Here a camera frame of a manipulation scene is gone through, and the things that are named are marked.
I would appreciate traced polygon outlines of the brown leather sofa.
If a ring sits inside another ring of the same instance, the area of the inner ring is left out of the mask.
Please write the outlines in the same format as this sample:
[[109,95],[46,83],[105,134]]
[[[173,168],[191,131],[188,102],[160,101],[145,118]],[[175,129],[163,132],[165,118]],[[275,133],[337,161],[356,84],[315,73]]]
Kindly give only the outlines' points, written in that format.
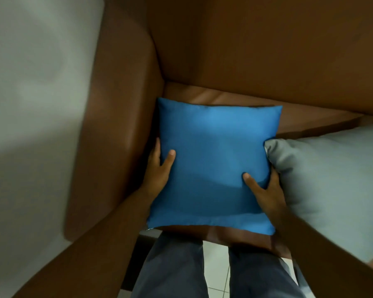
[[[274,139],[373,124],[373,0],[106,0],[64,235],[75,241],[141,184],[157,100],[282,106]],[[163,226],[288,256],[263,235]]]

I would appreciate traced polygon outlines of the person's grey trousers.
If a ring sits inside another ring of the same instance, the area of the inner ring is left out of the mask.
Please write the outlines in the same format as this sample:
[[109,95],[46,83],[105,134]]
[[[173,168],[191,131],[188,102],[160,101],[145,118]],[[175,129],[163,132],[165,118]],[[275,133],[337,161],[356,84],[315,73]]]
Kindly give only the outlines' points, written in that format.
[[162,232],[131,298],[307,298],[289,264],[261,248]]

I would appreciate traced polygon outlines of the person's right forearm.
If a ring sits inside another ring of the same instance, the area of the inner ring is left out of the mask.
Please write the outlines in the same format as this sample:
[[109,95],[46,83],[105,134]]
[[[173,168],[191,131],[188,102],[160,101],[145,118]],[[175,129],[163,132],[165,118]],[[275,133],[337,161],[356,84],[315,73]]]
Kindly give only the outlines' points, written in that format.
[[316,298],[373,298],[373,268],[281,207],[268,214]]

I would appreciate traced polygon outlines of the person's right hand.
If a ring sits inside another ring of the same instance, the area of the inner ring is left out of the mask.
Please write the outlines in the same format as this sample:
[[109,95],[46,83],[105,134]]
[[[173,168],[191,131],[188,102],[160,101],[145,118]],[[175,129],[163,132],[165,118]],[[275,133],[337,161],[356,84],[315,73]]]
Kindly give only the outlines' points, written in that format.
[[287,205],[278,172],[274,167],[271,168],[270,180],[267,189],[265,189],[265,194],[254,196],[272,225],[279,228],[282,216],[287,212]]

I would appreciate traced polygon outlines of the person's left forearm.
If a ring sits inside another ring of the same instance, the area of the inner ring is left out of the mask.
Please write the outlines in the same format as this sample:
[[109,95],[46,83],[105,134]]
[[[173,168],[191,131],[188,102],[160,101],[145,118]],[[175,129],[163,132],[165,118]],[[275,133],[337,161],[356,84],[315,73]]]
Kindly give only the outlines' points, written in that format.
[[35,274],[13,298],[117,298],[157,195],[140,188]]

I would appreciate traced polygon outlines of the blue square cushion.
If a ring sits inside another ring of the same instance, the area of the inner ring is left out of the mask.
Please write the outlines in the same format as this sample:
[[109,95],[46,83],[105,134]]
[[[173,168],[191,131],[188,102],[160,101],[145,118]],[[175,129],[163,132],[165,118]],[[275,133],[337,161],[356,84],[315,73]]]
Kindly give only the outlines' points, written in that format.
[[243,180],[270,178],[264,148],[278,131],[282,106],[205,106],[157,100],[161,160],[176,151],[169,180],[147,226],[221,226],[273,235],[275,228]]

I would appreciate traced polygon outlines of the grey cushion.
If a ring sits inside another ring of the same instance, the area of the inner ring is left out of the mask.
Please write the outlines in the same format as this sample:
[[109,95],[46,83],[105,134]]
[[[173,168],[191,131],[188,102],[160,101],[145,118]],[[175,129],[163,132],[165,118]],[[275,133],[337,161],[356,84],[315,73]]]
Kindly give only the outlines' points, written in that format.
[[373,260],[373,124],[264,144],[291,211],[363,262]]

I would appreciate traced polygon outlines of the person's left hand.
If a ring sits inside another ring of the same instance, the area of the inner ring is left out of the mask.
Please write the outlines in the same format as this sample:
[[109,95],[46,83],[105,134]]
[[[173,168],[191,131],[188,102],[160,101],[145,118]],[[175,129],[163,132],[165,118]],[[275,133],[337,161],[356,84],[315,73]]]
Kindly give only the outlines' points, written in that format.
[[160,139],[156,138],[155,146],[148,157],[148,162],[145,170],[144,179],[141,185],[141,190],[149,199],[154,200],[164,189],[169,180],[162,172],[161,162],[161,143]]

